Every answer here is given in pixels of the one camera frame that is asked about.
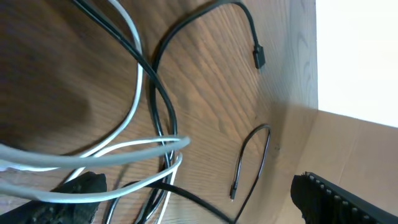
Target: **white cable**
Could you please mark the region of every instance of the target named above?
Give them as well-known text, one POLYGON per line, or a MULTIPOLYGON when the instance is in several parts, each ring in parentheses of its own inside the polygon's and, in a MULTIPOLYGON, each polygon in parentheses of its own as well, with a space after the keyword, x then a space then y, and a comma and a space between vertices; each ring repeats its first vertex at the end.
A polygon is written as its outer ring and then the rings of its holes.
MULTIPOLYGON (((170 185, 174 184, 174 179, 175 179, 175 175, 176 174, 177 174, 177 169, 175 171, 173 171, 173 173, 172 173, 172 178, 170 180, 170 185)), ((167 204, 169 204, 170 194, 171 194, 171 192, 169 192, 169 191, 166 194, 166 198, 164 199, 164 204, 163 204, 163 207, 162 207, 162 211, 160 212, 159 218, 157 219, 157 224, 162 223, 162 219, 163 219, 164 213, 166 212, 167 204)))
MULTIPOLYGON (((134 43, 135 43, 135 45, 136 45, 136 49, 138 49, 138 51, 142 54, 141 40, 140 40, 140 38, 139 38, 139 34, 138 34, 138 31, 137 31, 137 27, 136 27, 136 25, 134 24, 134 22, 132 21, 132 19, 130 18, 129 14, 128 14, 127 11, 123 8, 123 6, 120 5, 120 3, 119 3, 117 0, 108 0, 108 1, 109 1, 109 3, 111 3, 111 4, 116 8, 116 10, 120 13, 120 15, 122 15, 123 19, 126 21, 127 25, 128 25, 129 28, 130 28, 131 34, 132 34, 132 36, 133 36, 133 38, 134 38, 134 43)), ((134 102, 133 102, 133 106, 132 106, 133 108, 134 108, 134 106, 135 106, 135 110, 137 110, 139 98, 140 98, 140 95, 141 95, 141 87, 142 87, 142 79, 143 79, 142 66, 141 66, 139 63, 137 64, 137 66, 138 66, 138 71, 137 71, 137 76, 138 76, 138 78, 137 78, 137 87, 136 87, 136 94, 135 94, 134 102)), ((74 171, 69 175, 68 179, 67 179, 65 182, 68 182, 68 181, 73 180, 74 178, 78 177, 78 176, 81 174, 81 172, 83 172, 84 169, 85 169, 85 167, 81 167, 81 168, 79 168, 79 169, 77 169, 77 170, 74 170, 74 171)))
POLYGON ((175 164, 170 166, 168 169, 159 172, 158 174, 141 180, 135 184, 132 184, 121 189, 112 190, 110 192, 103 193, 90 193, 90 194, 65 194, 57 192, 46 192, 42 190, 34 190, 28 187, 21 187, 12 184, 0 184, 0 194, 11 195, 19 198, 25 198, 29 200, 40 200, 42 202, 52 203, 92 203, 102 202, 105 200, 111 200, 123 195, 129 194, 136 190, 139 190, 148 184, 151 184, 161 178, 169 175, 175 169, 179 167, 182 162, 182 154, 178 155, 178 159, 175 164))
MULTIPOLYGON (((153 157, 161 156, 167 152, 179 150, 189 145, 190 139, 188 137, 180 138, 178 136, 172 137, 157 137, 149 139, 141 139, 140 141, 153 142, 175 141, 164 146, 156 146, 136 152, 127 152, 124 154, 117 154, 112 156, 103 157, 86 157, 80 158, 77 156, 54 156, 39 154, 35 152, 25 152, 18 149, 13 149, 3 144, 0 145, 0 158, 6 161, 14 162, 17 164, 24 164, 34 167, 60 167, 68 169, 76 169, 79 167, 104 167, 104 166, 116 166, 123 165, 130 162, 140 161, 144 159, 150 159, 153 157)), ((112 151, 124 146, 132 146, 137 141, 128 141, 115 144, 107 147, 107 150, 112 151)))
MULTIPOLYGON (((142 46, 141 46, 141 40, 139 38, 139 34, 136 28, 136 25, 130 18, 129 14, 126 12, 126 10, 120 5, 118 1, 115 0, 109 0, 109 2, 119 11, 119 13, 123 16, 124 20, 126 20, 126 23, 128 24, 130 31, 132 33, 133 39, 134 39, 134 44, 136 46, 136 49, 142 54, 142 46)), ((136 83, 136 90, 134 94, 134 99, 132 102, 131 109, 129 110, 127 116, 125 117, 124 121, 119 125, 118 128, 116 128, 108 137, 106 137, 103 141, 101 141, 99 144, 97 144, 95 147, 83 152, 80 154, 80 157, 88 157, 103 147, 105 147, 109 142, 111 142, 117 135, 119 135, 124 128, 130 123, 132 117, 134 116, 135 112, 137 111, 138 104, 139 104, 139 99, 141 97, 141 91, 142 91, 142 81, 144 79, 144 72, 142 66, 138 63, 137 64, 137 83, 136 83)), ((19 170, 29 170, 29 171, 34 171, 34 172, 43 172, 43 171, 49 171, 49 170, 54 170, 57 169, 56 167, 31 167, 31 166, 24 166, 23 164, 15 164, 10 161, 4 161, 0 159, 0 170, 6 170, 8 167, 14 168, 14 169, 19 169, 19 170)), ((77 177, 78 174, 82 169, 76 170, 72 176, 77 177)))

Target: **cable plug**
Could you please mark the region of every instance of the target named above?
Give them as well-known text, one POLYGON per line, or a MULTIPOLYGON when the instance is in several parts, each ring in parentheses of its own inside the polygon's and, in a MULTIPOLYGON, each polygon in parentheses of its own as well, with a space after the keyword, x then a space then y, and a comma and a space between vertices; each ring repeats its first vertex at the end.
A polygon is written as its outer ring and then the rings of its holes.
POLYGON ((234 182, 234 184, 231 186, 231 191, 229 191, 229 197, 231 198, 231 201, 235 199, 235 194, 236 194, 236 189, 238 188, 238 183, 234 182))
POLYGON ((264 48, 261 45, 254 46, 253 50, 254 64, 257 69, 260 69, 266 64, 266 56, 264 54, 264 48))

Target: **black wire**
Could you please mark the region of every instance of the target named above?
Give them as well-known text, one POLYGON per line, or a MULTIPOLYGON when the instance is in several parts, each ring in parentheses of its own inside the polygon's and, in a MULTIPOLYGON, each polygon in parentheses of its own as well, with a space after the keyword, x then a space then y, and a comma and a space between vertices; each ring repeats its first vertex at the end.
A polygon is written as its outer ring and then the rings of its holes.
POLYGON ((254 134, 256 134, 258 131, 260 131, 262 129, 267 129, 268 130, 268 134, 267 134, 266 145, 264 146, 264 153, 262 155, 262 160, 261 160, 261 165, 260 165, 260 168, 259 168, 259 172, 257 173, 256 179, 254 179, 253 185, 252 185, 252 187, 251 187, 251 189, 250 189, 250 191, 248 193, 248 196, 244 200, 241 209, 239 210, 238 214, 236 215, 235 223, 237 222, 237 220, 241 216, 246 204, 248 203, 249 198, 250 198, 251 194, 253 193, 253 190, 254 190, 254 188, 255 188, 255 186, 257 184, 257 181, 260 178, 260 175, 261 175, 261 172, 262 172, 262 168, 264 167, 264 163, 266 162, 268 146, 269 146, 269 142, 270 142, 270 139, 271 139, 271 127, 268 124, 260 124, 258 127, 254 128, 253 131, 251 131, 249 133, 249 135, 246 137, 246 139, 243 141, 243 144, 242 144, 242 148, 241 148, 241 152, 240 152, 239 160, 238 160, 238 166, 236 168, 235 180, 234 180, 234 183, 232 184, 233 187, 234 186, 238 187, 238 180, 239 180, 239 174, 241 172, 243 151, 246 148, 246 145, 248 144, 250 139, 254 136, 254 134))
MULTIPOLYGON (((198 9, 187 14, 186 16, 183 16, 168 29, 168 31, 161 38, 161 40, 159 41, 159 43, 157 44, 157 47, 155 49, 155 53, 154 53, 153 60, 152 60, 152 68, 154 69, 154 71, 157 72, 157 70, 159 68, 160 60, 161 60, 163 53, 165 52, 169 42, 181 29, 183 29, 186 25, 188 25, 195 19, 198 19, 199 17, 205 15, 207 12, 210 12, 211 10, 215 9, 216 7, 218 7, 222 4, 228 4, 228 3, 236 4, 244 11, 246 17, 248 18, 249 24, 250 24, 250 29, 251 29, 251 33, 252 33, 252 37, 253 37, 253 42, 254 42, 254 50, 256 50, 259 47, 259 42, 257 39, 256 28, 254 27, 254 21, 249 12, 249 9, 247 9, 247 7, 239 1, 223 0, 223 1, 210 2, 210 3, 200 6, 198 9)), ((162 136, 163 130, 162 130, 162 124, 160 123, 159 112, 158 112, 157 105, 156 105, 155 89, 156 89, 155 83, 152 82, 152 80, 149 80, 149 107, 150 107, 150 111, 151 111, 152 121, 154 123, 155 129, 157 130, 158 135, 162 136)), ((177 134, 177 128, 176 128, 177 125, 174 125, 174 122, 172 120, 170 120, 170 122, 172 123, 171 133, 177 134)), ((147 207, 150 207, 150 209, 145 209, 142 219, 139 221, 138 224, 145 223, 145 221, 147 221, 149 219, 150 215, 153 214, 154 211, 159 207, 162 199, 165 197, 165 192, 161 191, 160 195, 157 197, 157 200, 154 201, 154 197, 152 197, 152 196, 156 195, 157 192, 158 192, 157 190, 154 190, 152 192, 152 195, 151 195, 152 200, 148 200, 148 203, 147 203, 147 207)))
MULTIPOLYGON (((127 186, 129 186, 131 184, 135 184, 135 183, 137 183, 137 181, 130 182, 130 183, 126 184, 124 187, 127 187, 127 186)), ((153 183, 151 183, 151 184, 149 184, 149 185, 147 185, 145 187, 150 187, 150 188, 153 188, 153 189, 162 189, 162 190, 166 190, 166 191, 169 191, 169 192, 173 192, 173 193, 175 193, 175 194, 177 194, 179 196, 183 196, 183 197, 185 197, 185 198, 197 203, 198 205, 200 205, 203 208, 209 210, 211 213, 215 214, 217 217, 219 217, 220 219, 224 220, 225 222, 227 222, 227 223, 235 223, 232 218, 230 218, 227 215, 225 215, 223 212, 218 210, 216 207, 212 206, 211 204, 209 204, 205 200, 201 199, 200 197, 198 197, 198 196, 196 196, 196 195, 190 193, 189 191, 186 191, 186 190, 184 190, 184 189, 182 189, 180 187, 176 187, 176 186, 170 185, 170 184, 165 184, 165 183, 162 183, 162 182, 159 182, 159 181, 153 182, 153 183)), ((111 210, 112 211, 116 208, 116 205, 118 204, 119 200, 120 200, 120 197, 119 198, 115 198, 115 199, 112 200, 112 202, 111 202, 111 208, 112 208, 111 210)))
MULTIPOLYGON (((267 125, 267 124, 261 124, 261 125, 259 125, 258 127, 254 128, 254 129, 249 133, 249 135, 245 138, 245 140, 243 141, 243 144, 242 144, 241 152, 240 152, 240 155, 239 155, 238 168, 237 168, 236 176, 235 176, 235 180, 234 180, 234 183, 236 183, 236 184, 238 184, 239 173, 240 173, 240 171, 241 171, 241 165, 240 165, 240 164, 242 163, 243 152, 244 152, 244 150, 245 150, 245 148, 246 148, 248 142, 250 141, 250 139, 251 139, 258 131, 260 131, 260 130, 262 130, 262 129, 267 129, 267 130, 268 130, 268 133, 267 133, 267 140, 266 140, 266 144, 265 144, 265 146, 264 146, 264 153, 263 153, 263 155, 262 155, 262 161, 261 161, 261 165, 260 165, 260 168, 259 168, 259 172, 257 173, 257 176, 256 176, 256 178, 254 179, 254 183, 253 183, 253 185, 252 185, 252 187, 251 187, 251 189, 250 189, 250 191, 249 191, 249 193, 248 193, 248 196, 247 196, 246 199, 244 200, 244 202, 243 202, 243 204, 242 204, 242 207, 241 207, 241 209, 239 210, 239 212, 238 212, 238 214, 236 215, 236 218, 235 218, 234 220, 228 218, 228 216, 226 216, 224 213, 222 213, 221 211, 219 211, 217 208, 215 208, 215 207, 213 207, 212 205, 210 205, 208 202, 206 202, 206 201, 202 200, 201 198, 199 198, 199 197, 197 197, 197 196, 191 194, 190 192, 188 192, 188 191, 186 191, 186 190, 184 190, 184 189, 181 189, 181 188, 179 188, 179 187, 176 187, 176 186, 174 186, 174 185, 165 184, 165 183, 162 183, 162 182, 160 182, 160 181, 157 181, 157 182, 154 182, 154 183, 152 183, 152 184, 147 185, 146 187, 152 187, 152 188, 155 188, 155 189, 162 189, 162 190, 170 191, 170 192, 173 192, 173 193, 178 194, 178 195, 180 195, 180 196, 183 196, 183 197, 185 197, 185 198, 187 198, 187 199, 189 199, 189 200, 194 201, 195 203, 199 204, 200 206, 204 207, 204 208, 207 209, 209 212, 215 214, 217 217, 221 218, 221 219, 224 220, 225 222, 227 222, 227 223, 234 223, 234 224, 235 224, 235 223, 238 222, 239 217, 241 216, 241 214, 242 214, 242 212, 243 212, 243 210, 244 210, 246 204, 248 203, 248 201, 249 201, 249 199, 250 199, 250 196, 251 196, 251 194, 253 193, 253 190, 254 190, 254 188, 256 187, 256 184, 257 184, 257 182, 258 182, 258 180, 259 180, 259 178, 260 178, 262 169, 264 168, 264 163, 265 163, 265 161, 266 161, 269 143, 270 143, 270 140, 271 140, 271 127, 270 127, 269 125, 267 125)), ((127 187, 128 185, 134 184, 134 183, 136 183, 136 182, 137 182, 137 181, 130 182, 130 183, 126 184, 124 187, 127 187)), ((113 199, 113 200, 111 201, 111 205, 110 205, 110 207, 109 207, 109 210, 108 210, 108 213, 107 213, 107 216, 106 216, 106 223, 110 223, 110 220, 111 220, 111 218, 112 218, 113 211, 115 210, 116 205, 118 204, 119 200, 120 200, 120 198, 115 198, 115 199, 113 199)))
MULTIPOLYGON (((177 118, 175 116, 175 111, 174 108, 172 106, 171 100, 169 98, 169 96, 167 95, 166 90, 164 89, 163 85, 161 84, 160 80, 157 77, 156 71, 159 67, 159 63, 160 63, 160 59, 162 54, 164 53, 166 46, 168 45, 168 43, 170 42, 171 38, 183 27, 185 27, 187 24, 189 24, 191 21, 195 20, 196 18, 206 14, 207 12, 211 11, 212 9, 222 5, 222 4, 226 4, 226 3, 233 3, 236 4, 238 6, 240 6, 243 11, 245 12, 246 16, 248 17, 250 26, 251 26, 251 32, 252 32, 252 36, 253 36, 253 41, 254 41, 254 49, 256 50, 257 47, 259 47, 258 44, 258 40, 257 40, 257 35, 256 35, 256 31, 254 28, 254 23, 253 23, 253 19, 250 15, 250 12, 248 11, 248 9, 246 8, 246 6, 238 1, 217 1, 217 2, 213 2, 210 5, 206 4, 205 6, 202 6, 201 8, 199 8, 197 11, 193 12, 192 14, 182 18, 181 20, 177 21, 177 23, 171 28, 169 29, 169 31, 164 35, 164 38, 162 38, 162 40, 159 42, 158 46, 157 46, 157 50, 156 50, 156 54, 154 57, 154 61, 152 63, 152 68, 150 67, 150 65, 146 62, 146 60, 143 58, 143 56, 132 46, 132 44, 122 35, 122 33, 120 31, 117 30, 117 28, 112 25, 112 23, 110 23, 110 21, 107 20, 107 18, 102 15, 99 11, 95 10, 93 7, 91 7, 87 2, 85 2, 84 0, 73 0, 73 2, 86 14, 88 15, 90 18, 92 18, 95 22, 97 22, 97 24, 99 24, 104 30, 106 30, 111 36, 113 36, 116 40, 119 41, 119 43, 142 65, 143 69, 146 71, 146 73, 148 74, 149 78, 150 78, 150 83, 149 83, 149 99, 150 99, 150 110, 152 111, 151 115, 152 115, 152 120, 154 121, 154 126, 156 128, 156 130, 158 131, 158 135, 163 135, 163 131, 162 131, 162 126, 160 123, 160 119, 159 119, 159 113, 156 107, 156 96, 155 96, 155 89, 157 88, 159 90, 159 93, 161 95, 161 97, 163 98, 166 107, 167 107, 167 111, 169 112, 169 120, 170 120, 170 127, 171 127, 171 132, 173 134, 177 134, 177 118)), ((238 170, 237 170, 237 176, 236 176, 236 183, 238 183, 238 179, 239 179, 239 172, 240 172, 240 161, 241 161, 241 157, 243 154, 243 150, 246 147, 247 142, 251 139, 251 137, 254 135, 254 133, 256 133, 257 131, 259 131, 262 128, 268 128, 269 126, 263 124, 259 127, 257 127, 255 130, 253 130, 249 136, 245 139, 243 147, 242 147, 242 151, 241 151, 241 156, 239 158, 239 165, 238 165, 238 170)), ((257 184, 258 178, 261 174, 261 170, 262 167, 264 166, 264 161, 265 161, 265 157, 266 157, 266 152, 267 152, 267 148, 268 148, 268 144, 269 144, 269 138, 271 137, 271 132, 268 132, 268 137, 267 137, 267 143, 266 143, 266 148, 264 150, 264 155, 263 155, 263 160, 261 163, 261 167, 259 169, 259 173, 253 183, 253 186, 249 192, 249 195, 246 197, 243 206, 241 207, 237 217, 235 218, 235 221, 232 221, 231 219, 229 219, 226 215, 224 215, 223 213, 221 213, 220 211, 218 211, 216 208, 212 207, 210 204, 208 204, 207 202, 203 201, 202 199, 194 196, 194 195, 189 195, 186 196, 186 198, 189 198, 190 200, 195 201, 196 203, 200 204, 202 207, 207 208, 209 211, 213 212, 214 214, 216 214, 217 216, 219 216, 220 218, 222 218, 223 220, 227 221, 228 223, 236 223, 238 218, 240 217, 244 207, 246 206, 249 197, 252 194, 252 191, 254 190, 255 185, 257 184)), ((165 164, 164 167, 169 166, 169 162, 170 159, 172 158, 172 154, 169 155, 165 155, 165 164)), ((157 189, 162 189, 163 191, 160 193, 159 197, 157 198, 157 200, 155 202, 153 202, 153 200, 155 199, 154 196, 157 195, 157 191, 153 191, 152 195, 147 203, 147 207, 144 210, 144 215, 142 216, 142 219, 140 221, 140 223, 145 223, 146 220, 149 218, 149 216, 147 215, 149 213, 150 210, 153 211, 159 206, 161 200, 163 199, 165 192, 164 190, 167 190, 167 187, 161 187, 161 186, 170 186, 171 188, 173 188, 174 186, 169 185, 169 184, 165 184, 165 183, 161 183, 161 182, 157 182, 157 184, 159 184, 160 187, 154 187, 157 189)), ((177 188, 179 190, 181 190, 183 193, 189 193, 184 191, 184 189, 180 189, 177 188)), ((113 200, 109 210, 108 210, 108 217, 107 217, 107 223, 110 222, 110 219, 112 217, 114 208, 116 207, 117 202, 119 201, 119 198, 116 198, 113 200)))
MULTIPOLYGON (((99 11, 97 11, 94 7, 88 4, 85 0, 72 0, 73 3, 83 11, 88 17, 94 20, 98 25, 100 25, 104 30, 106 30, 112 37, 119 41, 119 43, 141 64, 146 74, 148 74, 149 78, 152 80, 156 88, 159 90, 160 95, 162 96, 165 105, 167 107, 167 111, 169 113, 169 120, 171 123, 171 127, 177 133, 177 118, 175 115, 175 111, 169 96, 162 83, 159 81, 156 72, 151 68, 151 66, 147 63, 144 57, 132 46, 132 44, 122 35, 122 33, 117 30, 117 28, 112 25, 110 21, 106 18, 106 16, 102 15, 99 11)), ((165 155, 165 164, 164 168, 168 168, 170 166, 170 160, 173 158, 173 153, 165 155)), ((166 182, 170 182, 170 176, 165 178, 166 182)))

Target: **white wall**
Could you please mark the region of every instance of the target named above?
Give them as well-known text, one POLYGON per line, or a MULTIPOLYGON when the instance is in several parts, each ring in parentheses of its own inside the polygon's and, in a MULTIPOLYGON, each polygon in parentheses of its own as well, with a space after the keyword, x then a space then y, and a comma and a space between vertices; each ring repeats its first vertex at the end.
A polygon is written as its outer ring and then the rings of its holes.
POLYGON ((318 0, 319 109, 398 127, 398 1, 318 0))

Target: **brown wood panel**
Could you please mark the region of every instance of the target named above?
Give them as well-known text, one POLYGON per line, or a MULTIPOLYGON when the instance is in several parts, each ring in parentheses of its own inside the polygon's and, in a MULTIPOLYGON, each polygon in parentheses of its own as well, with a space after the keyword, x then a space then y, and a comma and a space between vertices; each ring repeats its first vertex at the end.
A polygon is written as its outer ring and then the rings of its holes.
MULTIPOLYGON (((398 214, 398 129, 319 111, 296 174, 310 171, 369 203, 398 214)), ((286 195, 277 223, 303 223, 286 195)))
MULTIPOLYGON (((167 28, 205 1, 121 1, 138 26, 144 54, 167 28)), ((105 0, 95 1, 127 35, 128 29, 105 0)), ((168 46, 159 68, 177 112, 184 149, 176 179, 181 186, 234 216, 256 175, 265 141, 258 134, 246 149, 236 200, 229 187, 242 140, 255 126, 273 126, 271 150, 243 223, 270 223, 282 207, 317 108, 314 1, 245 1, 266 52, 258 71, 252 59, 247 19, 224 5, 188 25, 168 46)), ((68 1, 3 1, 2 74, 5 94, 1 139, 52 154, 83 149, 108 133, 126 114, 135 87, 134 59, 68 1)), ((165 107, 159 102, 162 121, 165 107)), ((153 136, 143 95, 137 114, 114 142, 153 136)), ((136 150, 121 149, 113 153, 136 150)), ((158 159, 93 169, 107 175, 108 190, 154 174, 158 159)), ((49 190, 69 170, 30 173, 9 170, 1 181, 49 190)), ((148 196, 125 196, 113 222, 131 223, 148 196)), ((25 200, 1 196, 4 213, 25 200)), ((106 203, 95 218, 101 223, 106 203)), ((164 223, 219 223, 212 214, 173 195, 164 223)))

